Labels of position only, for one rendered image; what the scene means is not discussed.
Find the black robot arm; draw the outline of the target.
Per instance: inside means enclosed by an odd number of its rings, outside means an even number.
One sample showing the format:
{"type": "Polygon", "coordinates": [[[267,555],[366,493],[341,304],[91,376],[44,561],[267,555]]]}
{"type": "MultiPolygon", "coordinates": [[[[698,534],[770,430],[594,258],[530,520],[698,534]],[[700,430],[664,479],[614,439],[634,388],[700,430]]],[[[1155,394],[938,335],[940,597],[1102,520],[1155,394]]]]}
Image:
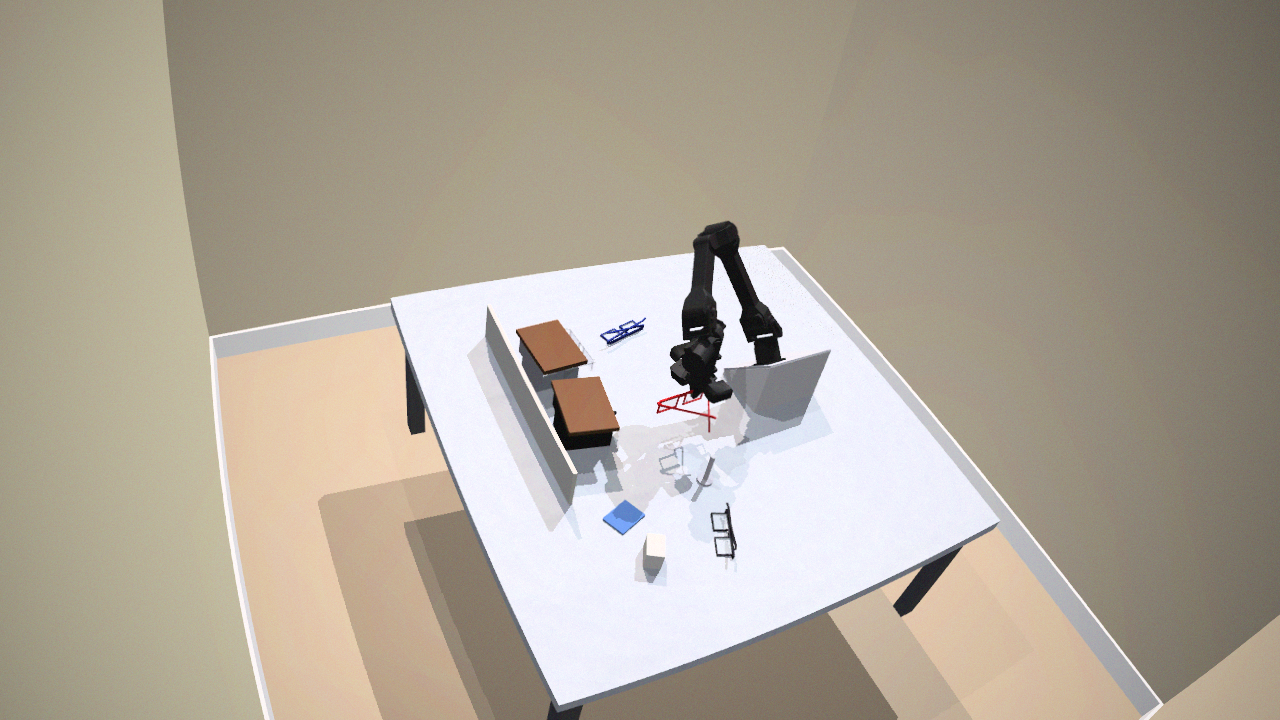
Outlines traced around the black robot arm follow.
{"type": "Polygon", "coordinates": [[[739,254],[739,231],[731,222],[707,225],[705,231],[692,240],[692,287],[684,300],[681,314],[684,341],[690,342],[684,347],[684,357],[669,366],[671,377],[678,386],[696,384],[710,360],[721,354],[726,324],[717,319],[716,300],[712,297],[716,258],[724,265],[742,307],[739,322],[748,343],[754,342],[756,356],[754,366],[786,360],[780,355],[777,340],[783,336],[783,331],[772,316],[771,307],[758,299],[739,254]],[[698,327],[703,328],[690,331],[698,327]],[[769,336],[756,337],[758,334],[769,336]]]}

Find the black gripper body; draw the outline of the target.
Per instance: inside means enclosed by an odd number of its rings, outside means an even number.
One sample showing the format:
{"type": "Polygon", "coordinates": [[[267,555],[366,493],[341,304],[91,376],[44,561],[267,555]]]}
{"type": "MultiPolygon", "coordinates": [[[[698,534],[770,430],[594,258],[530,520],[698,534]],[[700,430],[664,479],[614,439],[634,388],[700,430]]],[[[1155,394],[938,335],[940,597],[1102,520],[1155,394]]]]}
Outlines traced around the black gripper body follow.
{"type": "MultiPolygon", "coordinates": [[[[684,357],[685,354],[684,347],[686,345],[689,345],[689,342],[684,345],[676,345],[671,348],[669,357],[672,357],[675,363],[677,363],[680,357],[684,357]]],[[[716,364],[718,360],[721,360],[721,357],[722,356],[719,354],[718,356],[710,360],[707,369],[700,374],[700,380],[698,382],[704,388],[704,395],[710,404],[719,404],[724,400],[728,400],[733,393],[733,389],[731,389],[724,380],[718,380],[718,377],[714,374],[718,372],[716,364]]]]}

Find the black glasses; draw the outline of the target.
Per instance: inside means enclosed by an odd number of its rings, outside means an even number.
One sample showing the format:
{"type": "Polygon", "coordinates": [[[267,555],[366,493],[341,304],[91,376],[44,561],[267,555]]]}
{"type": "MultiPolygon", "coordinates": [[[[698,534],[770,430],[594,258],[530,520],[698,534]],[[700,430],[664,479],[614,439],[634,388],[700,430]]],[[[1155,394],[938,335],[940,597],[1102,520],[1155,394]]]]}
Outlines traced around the black glasses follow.
{"type": "Polygon", "coordinates": [[[714,537],[716,555],[717,556],[732,556],[735,559],[735,551],[737,551],[737,542],[733,536],[733,527],[730,514],[730,502],[727,502],[724,512],[710,512],[713,530],[724,530],[728,536],[714,537]],[[735,550],[735,551],[733,551],[735,550]]]}

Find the blue flat rectangular pad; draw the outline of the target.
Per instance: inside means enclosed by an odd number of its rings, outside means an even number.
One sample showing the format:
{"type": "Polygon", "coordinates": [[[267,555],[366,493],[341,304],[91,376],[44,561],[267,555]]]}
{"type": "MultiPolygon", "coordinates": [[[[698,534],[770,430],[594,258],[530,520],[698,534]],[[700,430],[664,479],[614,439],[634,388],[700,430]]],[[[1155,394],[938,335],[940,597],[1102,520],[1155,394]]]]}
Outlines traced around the blue flat rectangular pad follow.
{"type": "Polygon", "coordinates": [[[640,510],[634,507],[632,503],[628,503],[627,500],[623,500],[612,512],[608,512],[605,518],[603,518],[602,520],[605,521],[608,525],[613,527],[623,536],[626,530],[634,527],[644,516],[645,512],[641,512],[640,510]]]}

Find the grey curved panel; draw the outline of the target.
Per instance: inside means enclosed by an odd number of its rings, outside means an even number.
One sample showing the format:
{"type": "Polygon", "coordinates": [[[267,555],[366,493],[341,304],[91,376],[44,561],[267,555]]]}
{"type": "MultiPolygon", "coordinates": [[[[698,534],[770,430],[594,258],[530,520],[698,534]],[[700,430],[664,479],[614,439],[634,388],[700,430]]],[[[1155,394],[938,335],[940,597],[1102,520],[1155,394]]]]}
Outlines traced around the grey curved panel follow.
{"type": "Polygon", "coordinates": [[[538,446],[541,448],[541,454],[544,455],[553,477],[561,487],[566,501],[568,503],[573,503],[573,489],[579,471],[573,466],[573,462],[571,462],[564,446],[561,443],[561,439],[550,423],[550,419],[547,416],[544,407],[535,395],[532,386],[524,372],[524,366],[509,345],[506,331],[500,325],[492,304],[486,304],[485,337],[492,352],[497,357],[500,370],[503,372],[506,383],[515,396],[515,400],[518,404],[518,407],[524,414],[538,446]]]}

